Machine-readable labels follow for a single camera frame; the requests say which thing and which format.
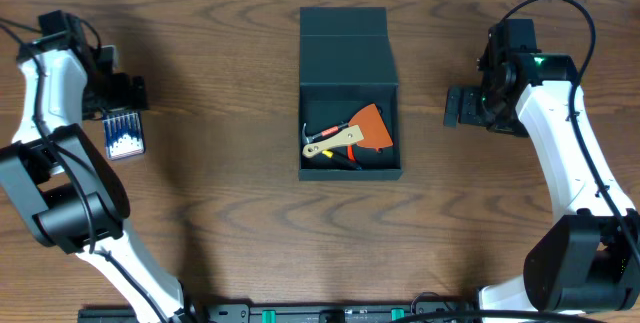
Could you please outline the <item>orange scraper wooden handle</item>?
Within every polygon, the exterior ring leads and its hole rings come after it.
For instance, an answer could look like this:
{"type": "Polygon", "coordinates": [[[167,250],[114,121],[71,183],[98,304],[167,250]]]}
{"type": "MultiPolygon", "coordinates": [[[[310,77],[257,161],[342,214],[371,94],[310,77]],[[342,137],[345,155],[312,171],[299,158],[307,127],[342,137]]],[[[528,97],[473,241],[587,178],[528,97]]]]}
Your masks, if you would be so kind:
{"type": "Polygon", "coordinates": [[[320,138],[311,144],[302,146],[302,155],[313,158],[323,150],[358,146],[376,151],[390,148],[393,140],[380,111],[375,104],[369,104],[360,109],[349,122],[348,127],[325,138],[320,138]]]}

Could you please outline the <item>black yellow screwdriver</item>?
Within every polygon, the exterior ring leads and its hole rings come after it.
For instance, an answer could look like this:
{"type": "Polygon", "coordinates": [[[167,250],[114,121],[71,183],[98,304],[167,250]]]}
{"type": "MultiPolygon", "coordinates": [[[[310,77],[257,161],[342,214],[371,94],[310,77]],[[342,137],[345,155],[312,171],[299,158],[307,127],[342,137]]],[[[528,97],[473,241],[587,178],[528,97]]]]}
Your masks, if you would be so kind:
{"type": "Polygon", "coordinates": [[[340,153],[336,153],[331,150],[323,150],[322,154],[325,157],[329,158],[332,162],[340,166],[342,169],[356,170],[356,171],[360,171],[362,169],[359,163],[357,163],[354,160],[350,160],[348,157],[340,153]]]}

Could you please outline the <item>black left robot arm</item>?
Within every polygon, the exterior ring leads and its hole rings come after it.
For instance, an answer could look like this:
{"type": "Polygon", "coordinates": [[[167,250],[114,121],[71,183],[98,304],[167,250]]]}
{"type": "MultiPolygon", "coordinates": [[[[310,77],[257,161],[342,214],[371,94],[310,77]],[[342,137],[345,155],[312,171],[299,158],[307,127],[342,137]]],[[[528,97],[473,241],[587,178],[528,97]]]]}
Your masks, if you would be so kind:
{"type": "Polygon", "coordinates": [[[96,268],[137,322],[200,322],[178,278],[136,234],[112,159],[145,151],[144,80],[117,70],[113,45],[90,44],[90,24],[61,10],[17,42],[25,79],[18,130],[1,150],[1,186],[37,242],[96,268]]]}

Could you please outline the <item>dark green box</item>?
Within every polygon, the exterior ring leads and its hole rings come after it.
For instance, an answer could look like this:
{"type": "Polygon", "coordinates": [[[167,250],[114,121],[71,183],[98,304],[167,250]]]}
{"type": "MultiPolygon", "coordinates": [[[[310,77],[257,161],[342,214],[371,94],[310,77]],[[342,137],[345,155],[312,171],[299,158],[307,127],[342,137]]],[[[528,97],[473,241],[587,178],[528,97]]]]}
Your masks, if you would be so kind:
{"type": "Polygon", "coordinates": [[[301,181],[393,181],[403,170],[400,152],[399,79],[382,7],[302,7],[299,55],[299,173],[301,181]],[[347,123],[375,104],[393,146],[379,151],[353,146],[360,171],[342,169],[322,153],[302,155],[301,130],[313,135],[347,123]]]}

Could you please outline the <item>red handled pliers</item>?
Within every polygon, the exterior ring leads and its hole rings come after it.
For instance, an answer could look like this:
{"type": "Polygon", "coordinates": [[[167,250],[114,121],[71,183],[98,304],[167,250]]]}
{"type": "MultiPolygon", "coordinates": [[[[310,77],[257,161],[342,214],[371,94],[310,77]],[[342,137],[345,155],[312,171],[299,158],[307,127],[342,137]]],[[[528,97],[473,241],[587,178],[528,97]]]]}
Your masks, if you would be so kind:
{"type": "Polygon", "coordinates": [[[352,145],[347,147],[347,156],[348,156],[350,161],[356,162],[352,145]]]}

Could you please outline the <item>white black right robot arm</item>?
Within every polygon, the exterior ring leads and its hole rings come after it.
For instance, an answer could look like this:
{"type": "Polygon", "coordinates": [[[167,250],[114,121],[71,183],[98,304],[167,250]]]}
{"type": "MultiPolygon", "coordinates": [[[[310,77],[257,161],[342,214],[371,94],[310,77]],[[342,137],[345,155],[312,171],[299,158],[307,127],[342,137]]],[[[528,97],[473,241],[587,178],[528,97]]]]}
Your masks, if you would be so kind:
{"type": "Polygon", "coordinates": [[[448,91],[444,123],[481,126],[533,142],[552,202],[553,226],[520,276],[479,290],[482,310],[565,314],[628,310],[639,267],[620,224],[639,241],[639,215],[617,184],[590,126],[570,56],[544,54],[530,19],[489,30],[480,85],[448,91]]]}

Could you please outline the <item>blue precision screwdriver set case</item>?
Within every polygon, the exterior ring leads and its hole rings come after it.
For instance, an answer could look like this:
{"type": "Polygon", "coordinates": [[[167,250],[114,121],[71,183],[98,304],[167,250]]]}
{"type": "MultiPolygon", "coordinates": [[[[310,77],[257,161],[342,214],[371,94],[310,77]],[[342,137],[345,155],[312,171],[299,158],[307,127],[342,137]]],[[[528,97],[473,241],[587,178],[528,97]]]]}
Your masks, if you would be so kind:
{"type": "Polygon", "coordinates": [[[102,124],[106,155],[110,160],[145,153],[146,146],[139,112],[109,114],[102,119],[102,124]]]}

